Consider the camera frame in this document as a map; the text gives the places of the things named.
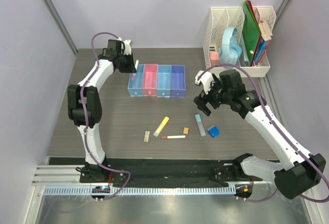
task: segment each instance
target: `purple plastic bin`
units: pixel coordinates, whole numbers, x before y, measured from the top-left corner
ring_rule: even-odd
[[[185,97],[185,66],[171,66],[171,94],[170,97]]]
[[[145,64],[143,87],[142,87],[145,97],[156,97],[157,78],[158,78],[158,65]]]

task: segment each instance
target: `eraser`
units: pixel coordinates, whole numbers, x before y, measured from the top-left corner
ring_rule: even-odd
[[[189,133],[189,129],[187,127],[184,127],[183,134],[187,135]]]
[[[149,141],[149,137],[150,137],[150,131],[147,130],[147,131],[145,131],[144,142],[148,142]]]
[[[213,138],[217,137],[220,134],[220,131],[214,125],[209,127],[207,130],[208,130],[209,135]]]

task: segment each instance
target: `white robotic arm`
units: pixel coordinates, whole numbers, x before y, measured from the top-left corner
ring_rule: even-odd
[[[203,91],[194,99],[198,109],[207,116],[211,111],[206,107],[210,103],[213,108],[221,104],[230,105],[231,109],[251,124],[270,145],[280,162],[274,163],[258,159],[251,154],[245,154],[237,158],[241,171],[249,176],[256,176],[276,184],[279,191],[289,199],[303,193],[320,182],[319,175],[300,156],[299,152],[306,155],[323,172],[325,160],[317,154],[313,156],[307,149],[298,143],[284,126],[274,116],[270,107],[263,100],[269,113],[269,120],[261,106],[257,93],[246,91],[242,83],[240,73],[235,70],[227,70],[220,74],[220,80],[210,72],[203,71],[195,77],[196,85],[203,85]],[[284,135],[296,146],[295,150],[273,126],[272,122],[280,128]]]
[[[133,55],[130,47],[130,40],[122,41],[121,38],[117,40],[109,40],[107,48],[103,49],[102,54],[99,55],[99,61],[95,62],[94,67],[89,74],[77,85],[69,85],[68,94],[68,114],[69,118],[74,121],[77,126],[86,151],[86,170],[94,168],[102,171],[94,159],[88,153],[85,146],[85,131],[87,132],[87,143],[94,158],[107,166],[106,155],[102,148],[101,139],[99,135],[99,122],[102,116],[102,107],[98,92],[103,86],[106,79],[118,69],[120,72],[134,73],[136,68],[134,65]],[[85,124],[85,117],[82,108],[82,101],[80,97],[80,89],[84,87],[84,102],[87,106],[88,113],[88,127]]]

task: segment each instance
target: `wooden surface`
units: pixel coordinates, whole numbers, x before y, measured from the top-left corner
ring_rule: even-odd
[[[276,159],[274,152],[258,132],[241,117],[221,106],[207,117],[193,102],[202,90],[194,85],[197,72],[205,69],[203,51],[189,49],[133,49],[134,59],[140,64],[185,65],[185,98],[130,97],[127,91],[129,74],[115,71],[100,91],[103,116],[100,136],[108,158],[170,158],[170,159],[233,159],[252,153],[262,159]],[[90,49],[80,49],[69,80],[77,84],[94,65]],[[244,79],[247,90],[252,89]],[[201,139],[194,115],[201,115],[205,129],[216,125],[221,134]],[[161,140],[153,136],[165,116],[170,118],[160,136],[181,135],[189,128],[186,139]],[[143,142],[144,133],[150,131],[150,140]],[[48,156],[84,157],[84,147],[78,129],[67,114],[67,96],[58,116],[48,150]]]

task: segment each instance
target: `green folder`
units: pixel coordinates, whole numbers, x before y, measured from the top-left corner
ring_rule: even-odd
[[[247,1],[243,3],[243,10],[245,13],[245,22],[243,24],[242,36],[245,41],[247,55],[250,65],[253,62],[256,54],[257,45],[261,37],[261,30],[257,24],[255,17]]]

